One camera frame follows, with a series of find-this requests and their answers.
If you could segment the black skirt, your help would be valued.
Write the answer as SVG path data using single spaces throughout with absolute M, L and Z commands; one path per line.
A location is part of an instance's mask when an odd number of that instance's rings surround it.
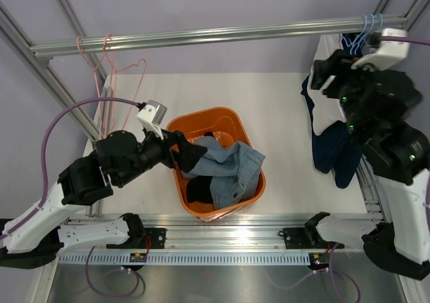
M 214 161 L 202 157 L 189 172 L 190 177 L 187 184 L 187 201 L 189 203 L 201 202 L 203 204 L 213 204 L 210 190 L 213 169 Z

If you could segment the white garment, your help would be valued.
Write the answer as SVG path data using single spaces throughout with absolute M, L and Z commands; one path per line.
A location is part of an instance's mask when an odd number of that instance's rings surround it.
M 338 34 L 322 35 L 314 55 L 314 60 L 326 60 L 338 49 L 343 49 L 343 45 Z M 311 89 L 310 85 L 313 77 L 314 67 L 311 67 L 307 92 L 314 104 L 312 110 L 312 129 L 313 132 L 319 136 L 335 122 L 340 121 L 342 123 L 346 123 L 346 119 L 338 99 L 327 98 L 323 95 L 322 89 Z

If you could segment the pink hanger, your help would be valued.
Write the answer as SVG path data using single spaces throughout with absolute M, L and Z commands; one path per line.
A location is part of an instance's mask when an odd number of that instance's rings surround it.
M 111 34 L 107 34 L 103 40 L 103 56 L 107 58 L 107 61 L 111 67 L 111 75 L 110 75 L 110 81 L 114 80 L 114 88 L 113 88 L 113 96 L 116 96 L 117 93 L 117 86 L 118 86 L 118 76 L 125 76 L 125 75 L 131 75 L 130 70 L 138 70 L 140 67 L 142 67 L 142 74 L 140 76 L 140 80 L 138 82 L 138 85 L 136 87 L 136 91 L 134 93 L 133 101 L 136 101 L 136 97 L 138 96 L 138 93 L 140 91 L 140 87 L 142 85 L 146 69 L 147 69 L 147 62 L 144 58 L 141 58 L 138 62 L 128 65 L 127 67 L 123 69 L 117 69 L 115 60 L 116 60 L 116 54 L 111 58 L 108 53 L 107 43 L 112 39 Z
M 94 77 L 94 81 L 95 81 L 95 88 L 96 88 L 96 93 L 97 93 L 97 97 L 100 98 L 101 97 L 101 89 L 99 87 L 99 79 L 97 76 L 97 71 L 99 69 L 99 67 L 101 66 L 105 56 L 106 56 L 106 52 L 105 52 L 105 42 L 103 43 L 103 55 L 102 58 L 97 61 L 97 62 L 92 62 L 89 60 L 88 57 L 85 56 L 84 54 L 84 50 L 81 48 L 81 36 L 77 36 L 76 39 L 76 45 L 79 51 L 79 54 L 82 56 L 82 58 L 85 60 L 85 62 L 87 63 L 87 65 L 91 68 L 91 70 L 93 71 L 93 77 Z M 102 111 L 101 111 L 101 102 L 98 101 L 97 102 L 97 110 L 96 110 L 96 114 L 97 114 L 97 132 L 98 132 L 98 139 L 101 140 L 103 137 L 102 134 L 102 124 L 103 124 L 103 120 L 102 120 Z

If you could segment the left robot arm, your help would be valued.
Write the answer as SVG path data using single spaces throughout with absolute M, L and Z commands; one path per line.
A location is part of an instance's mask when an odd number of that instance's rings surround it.
M 182 132 L 146 134 L 142 142 L 131 132 L 118 130 L 95 143 L 86 157 L 75 160 L 23 216 L 5 223 L 1 231 L 1 266 L 35 269 L 76 249 L 106 246 L 137 249 L 149 244 L 139 215 L 125 213 L 105 224 L 69 226 L 74 213 L 110 197 L 159 163 L 190 172 L 207 153 L 190 143 Z

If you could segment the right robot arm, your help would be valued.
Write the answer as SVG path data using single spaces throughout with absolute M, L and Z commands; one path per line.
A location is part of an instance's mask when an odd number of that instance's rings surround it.
M 406 123 L 422 101 L 406 73 L 336 50 L 313 64 L 311 88 L 337 99 L 348 131 L 386 190 L 389 222 L 353 222 L 327 212 L 310 218 L 306 242 L 364 251 L 384 271 L 422 280 L 429 275 L 429 140 Z

